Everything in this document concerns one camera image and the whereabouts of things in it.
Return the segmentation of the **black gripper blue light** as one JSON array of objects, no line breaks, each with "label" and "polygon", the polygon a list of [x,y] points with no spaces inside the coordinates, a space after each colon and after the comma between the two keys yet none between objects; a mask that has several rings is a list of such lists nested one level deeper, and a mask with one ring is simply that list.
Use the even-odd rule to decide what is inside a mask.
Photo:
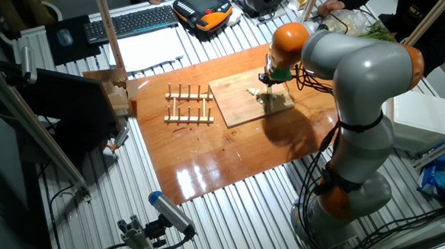
[{"label": "black gripper blue light", "polygon": [[265,85],[263,86],[264,91],[270,90],[272,91],[274,89],[274,85],[279,85],[280,83],[284,82],[284,80],[280,79],[271,79],[270,75],[267,73],[259,73],[258,75],[258,80],[261,83],[264,83]]}]

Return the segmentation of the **right hand of black-jacket person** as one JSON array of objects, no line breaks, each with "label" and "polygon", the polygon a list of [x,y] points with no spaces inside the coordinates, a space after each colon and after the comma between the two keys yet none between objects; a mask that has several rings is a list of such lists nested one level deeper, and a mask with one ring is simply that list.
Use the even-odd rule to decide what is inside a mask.
[{"label": "right hand of black-jacket person", "polygon": [[326,17],[330,14],[330,12],[342,9],[345,9],[345,3],[343,3],[342,1],[327,0],[326,2],[318,6],[317,13],[322,17]]}]

